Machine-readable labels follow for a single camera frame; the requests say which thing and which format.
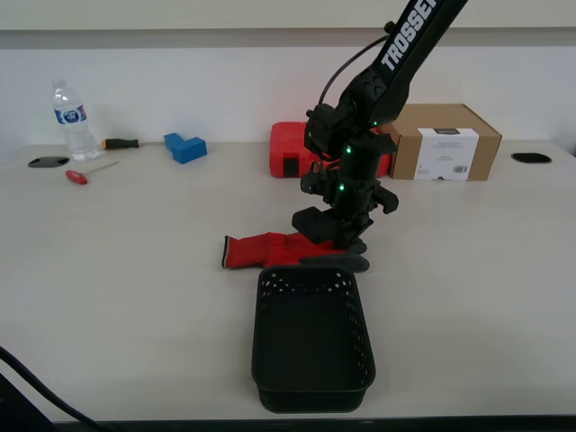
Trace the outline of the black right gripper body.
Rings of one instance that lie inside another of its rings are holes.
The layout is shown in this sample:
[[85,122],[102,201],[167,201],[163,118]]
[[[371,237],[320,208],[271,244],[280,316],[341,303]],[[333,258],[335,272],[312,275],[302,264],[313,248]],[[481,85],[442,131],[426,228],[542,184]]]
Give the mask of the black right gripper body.
[[384,214],[395,212],[398,196],[376,180],[355,180],[340,173],[323,174],[323,201],[329,209],[322,213],[324,230],[363,230],[373,222],[369,213],[381,206]]

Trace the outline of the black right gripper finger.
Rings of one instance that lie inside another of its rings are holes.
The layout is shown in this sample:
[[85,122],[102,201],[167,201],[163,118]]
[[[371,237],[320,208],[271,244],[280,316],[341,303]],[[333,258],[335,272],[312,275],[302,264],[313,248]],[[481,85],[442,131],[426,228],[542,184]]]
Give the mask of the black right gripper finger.
[[307,240],[319,244],[333,240],[343,229],[343,222],[332,209],[321,211],[317,207],[309,207],[292,216],[292,226]]
[[346,249],[363,244],[361,235],[369,229],[374,222],[372,220],[355,220],[346,232]]

